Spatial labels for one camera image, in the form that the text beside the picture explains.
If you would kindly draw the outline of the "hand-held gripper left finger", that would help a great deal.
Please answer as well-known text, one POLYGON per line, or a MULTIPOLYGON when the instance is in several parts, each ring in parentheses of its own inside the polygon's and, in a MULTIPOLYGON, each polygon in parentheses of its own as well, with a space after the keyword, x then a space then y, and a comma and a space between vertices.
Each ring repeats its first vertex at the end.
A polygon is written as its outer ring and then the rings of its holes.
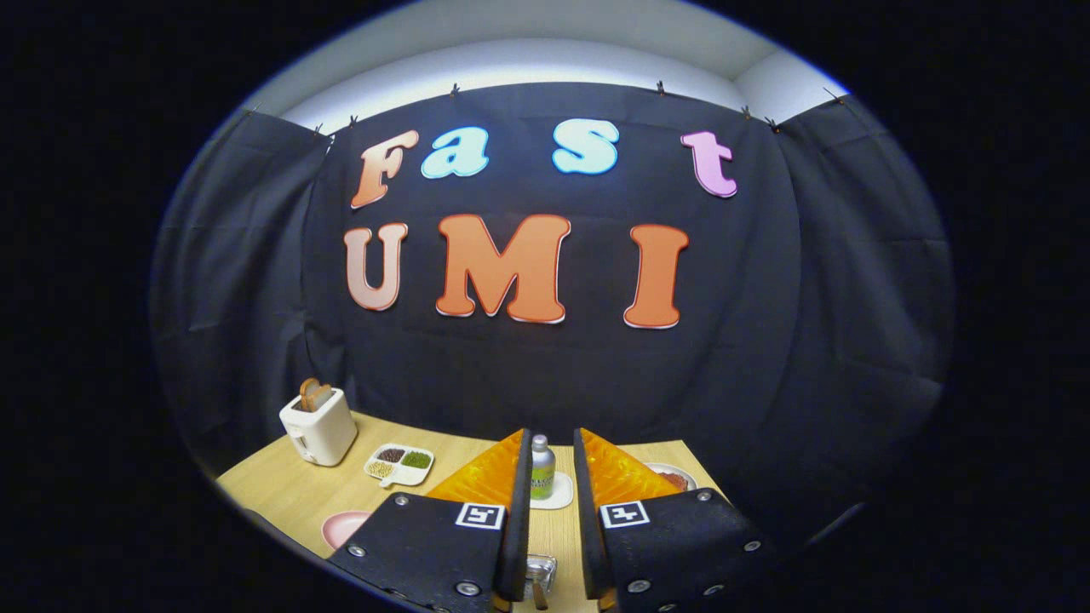
POLYGON ((405 605, 506 612, 525 585, 531 442, 522 428, 427 496, 393 493, 331 565, 405 605))

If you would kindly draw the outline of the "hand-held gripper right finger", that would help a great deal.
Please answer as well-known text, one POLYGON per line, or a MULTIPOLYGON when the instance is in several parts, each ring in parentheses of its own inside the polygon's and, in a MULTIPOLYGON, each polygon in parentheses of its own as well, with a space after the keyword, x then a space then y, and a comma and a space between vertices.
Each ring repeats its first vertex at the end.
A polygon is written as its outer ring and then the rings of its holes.
POLYGON ((603 612, 725 612, 777 548, 711 488, 685 491, 577 428, 585 593, 603 612))

